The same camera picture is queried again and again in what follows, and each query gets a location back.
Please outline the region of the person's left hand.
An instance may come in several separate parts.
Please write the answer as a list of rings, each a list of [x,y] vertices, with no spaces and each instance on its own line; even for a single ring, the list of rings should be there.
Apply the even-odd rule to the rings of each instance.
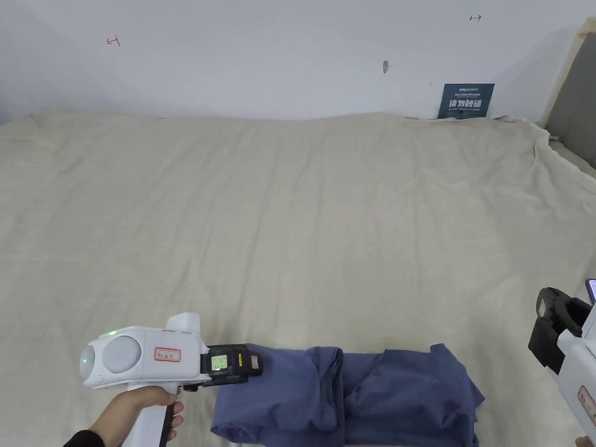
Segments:
[[[173,405],[173,419],[167,440],[171,441],[177,436],[176,429],[184,422],[180,415],[184,405],[178,401],[177,393],[171,394],[158,386],[118,394],[89,430],[98,434],[105,446],[121,446],[144,409],[170,405]]]

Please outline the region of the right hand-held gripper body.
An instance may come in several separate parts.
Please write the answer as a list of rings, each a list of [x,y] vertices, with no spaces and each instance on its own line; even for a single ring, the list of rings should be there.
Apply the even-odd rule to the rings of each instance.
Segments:
[[[556,378],[558,390],[585,430],[595,438],[595,306],[575,336],[568,329],[558,337],[557,345],[565,355]]]

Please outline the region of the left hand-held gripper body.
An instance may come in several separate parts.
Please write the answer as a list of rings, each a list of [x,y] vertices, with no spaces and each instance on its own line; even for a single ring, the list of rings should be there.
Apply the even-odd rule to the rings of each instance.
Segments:
[[[180,388],[209,379],[207,350],[199,315],[180,313],[165,328],[131,326],[91,341],[80,356],[80,375],[93,389],[121,387],[126,392],[158,386],[178,394]],[[172,419],[173,405],[143,409],[121,446],[165,446]]]

